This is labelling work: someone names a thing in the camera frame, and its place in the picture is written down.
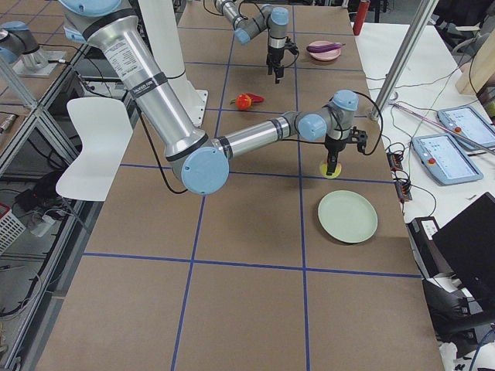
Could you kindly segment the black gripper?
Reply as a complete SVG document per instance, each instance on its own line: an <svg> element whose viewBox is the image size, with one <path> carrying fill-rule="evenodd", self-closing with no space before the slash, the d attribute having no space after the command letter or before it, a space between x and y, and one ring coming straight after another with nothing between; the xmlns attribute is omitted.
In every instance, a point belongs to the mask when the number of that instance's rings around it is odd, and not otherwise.
<svg viewBox="0 0 495 371"><path fill-rule="evenodd" d="M268 75L275 73L275 82L280 83L284 77L284 67L282 60L285 52L289 51L294 60L289 64L291 66L299 58L299 49L297 45L290 38L268 38L268 53L266 58L266 64L268 66Z"/></svg>
<svg viewBox="0 0 495 371"><path fill-rule="evenodd" d="M333 139L329 135L325 136L324 146L328 151L326 175L337 177L340 174L340 163L338 154L342 152L347 145L356 145L361 154L365 154L367 147L367 133L359 129L352 129L347 138Z"/></svg>

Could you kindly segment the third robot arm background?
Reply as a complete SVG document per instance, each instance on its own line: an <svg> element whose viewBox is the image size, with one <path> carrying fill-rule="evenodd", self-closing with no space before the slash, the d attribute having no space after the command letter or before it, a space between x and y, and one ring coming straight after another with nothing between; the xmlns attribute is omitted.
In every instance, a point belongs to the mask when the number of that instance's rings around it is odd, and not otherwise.
<svg viewBox="0 0 495 371"><path fill-rule="evenodd" d="M24 22L1 24L1 58L21 77L47 78L66 54L44 49Z"/></svg>

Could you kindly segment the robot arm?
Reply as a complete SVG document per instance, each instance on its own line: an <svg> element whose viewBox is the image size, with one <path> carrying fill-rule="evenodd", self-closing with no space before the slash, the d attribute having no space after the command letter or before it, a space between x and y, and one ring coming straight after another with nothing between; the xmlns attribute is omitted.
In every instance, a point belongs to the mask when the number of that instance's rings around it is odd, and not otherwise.
<svg viewBox="0 0 495 371"><path fill-rule="evenodd" d="M326 174L336 173L348 144L363 153L367 134L352 125L359 98L339 90L316 112L289 111L243 130L209 138L196 127L167 76L138 33L138 16L127 1L63 1L67 36L100 49L138 107L165 143L174 175L191 192L207 195L227 181L229 161L293 135L322 138L328 151Z"/></svg>
<svg viewBox="0 0 495 371"><path fill-rule="evenodd" d="M214 1L215 9L232 25L234 36L241 45L246 45L263 32L268 33L266 65L268 75L275 75L275 83L280 83L285 75L282 60L285 52L299 58L299 49L288 35L288 9L265 4L258 6L258 13L248 18L241 13L241 5L235 1Z"/></svg>

